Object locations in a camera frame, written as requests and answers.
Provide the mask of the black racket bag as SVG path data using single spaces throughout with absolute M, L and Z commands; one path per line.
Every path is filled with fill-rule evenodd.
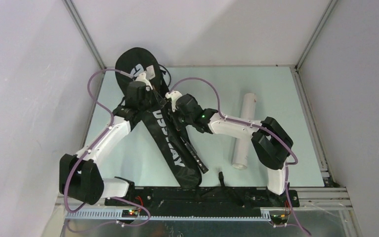
M 169 92 L 159 62 L 147 49 L 133 47 L 124 52 L 116 61 L 116 80 L 124 97 L 119 105 L 125 104 L 127 86 L 135 81 L 137 76 L 145 72 L 147 79 L 163 98 Z M 144 113 L 142 122 L 154 139 L 163 155 L 173 177 L 183 189 L 195 189 L 202 182 L 202 173 L 175 129 L 169 111 L 169 102 L 162 109 L 148 110 Z

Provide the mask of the white shuttlecock tube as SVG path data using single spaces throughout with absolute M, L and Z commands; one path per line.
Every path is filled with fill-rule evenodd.
M 252 120 L 255 115 L 257 97 L 254 93 L 247 93 L 243 97 L 241 118 Z M 235 142 L 232 166 L 237 170 L 244 170 L 248 165 L 250 138 L 246 135 L 246 129 L 243 128 L 242 138 L 237 138 Z

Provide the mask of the badminton racket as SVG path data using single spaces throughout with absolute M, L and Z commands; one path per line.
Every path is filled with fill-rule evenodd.
M 162 74 L 164 75 L 164 77 L 166 75 L 168 76 L 169 81 L 167 82 L 167 88 L 169 88 L 169 86 L 171 85 L 171 82 L 172 82 L 171 74 L 165 66 L 160 64 L 159 67 L 160 67 L 160 70 L 161 70 Z M 209 171 L 209 169 L 202 162 L 202 160 L 198 156 L 195 148 L 192 146 L 191 142 L 189 141 L 189 136 L 188 136 L 187 131 L 186 130 L 183 131 L 183 129 L 182 129 L 182 130 L 179 130 L 179 133 L 180 133 L 180 138 L 182 140 L 182 143 L 185 145 L 185 147 L 187 148 L 187 150 L 189 151 L 189 153 L 191 154 L 191 156 L 193 157 L 193 159 L 197 163 L 200 171 L 203 174 L 206 174 Z

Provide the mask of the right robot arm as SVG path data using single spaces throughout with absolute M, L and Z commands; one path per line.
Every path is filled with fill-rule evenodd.
M 267 200 L 272 206 L 280 206 L 287 200 L 287 158 L 291 154 L 293 140 L 272 117 L 251 121 L 222 115 L 216 109 L 202 109 L 190 94 L 168 92 L 171 102 L 170 115 L 178 130 L 190 125 L 200 133 L 220 134 L 247 140 L 254 147 L 259 161 L 267 168 Z

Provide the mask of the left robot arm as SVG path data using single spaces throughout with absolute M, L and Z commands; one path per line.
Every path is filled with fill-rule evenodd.
M 123 205 L 135 202 L 131 181 L 104 178 L 99 165 L 117 144 L 142 120 L 156 101 L 154 86 L 146 79 L 136 79 L 126 88 L 125 104 L 118 105 L 102 132 L 74 155 L 65 154 L 59 163 L 59 191 L 65 197 L 93 205 L 101 198 L 117 197 Z

